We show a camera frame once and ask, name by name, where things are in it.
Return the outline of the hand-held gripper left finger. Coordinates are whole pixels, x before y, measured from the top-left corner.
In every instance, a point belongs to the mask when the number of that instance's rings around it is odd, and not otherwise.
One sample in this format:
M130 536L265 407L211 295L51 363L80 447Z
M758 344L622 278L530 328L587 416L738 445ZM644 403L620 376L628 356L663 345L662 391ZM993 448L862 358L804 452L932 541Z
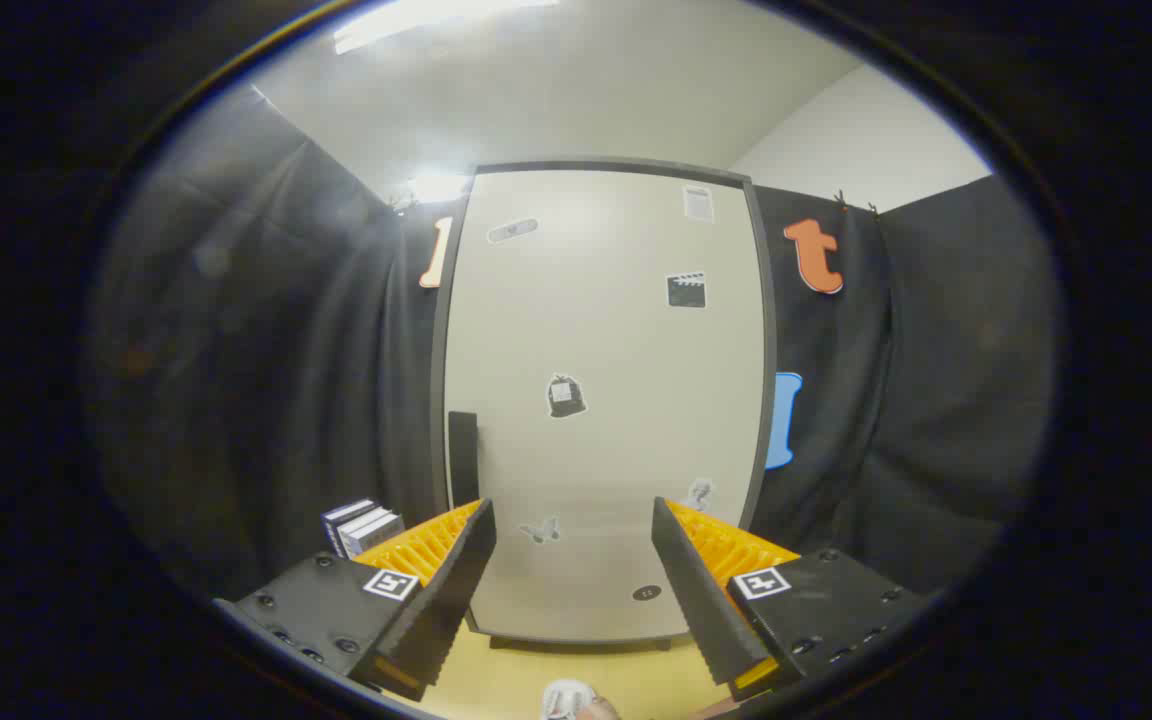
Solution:
M442 674L495 546L495 507L479 498L356 559L314 553L214 605L334 692L420 702Z

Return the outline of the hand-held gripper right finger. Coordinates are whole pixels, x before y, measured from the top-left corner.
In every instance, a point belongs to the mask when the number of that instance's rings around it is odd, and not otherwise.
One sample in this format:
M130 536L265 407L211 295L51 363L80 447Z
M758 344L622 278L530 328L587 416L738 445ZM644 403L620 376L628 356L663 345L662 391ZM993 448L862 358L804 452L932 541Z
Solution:
M710 675L736 702L835 675L934 602L840 550L795 553L662 497L652 543Z

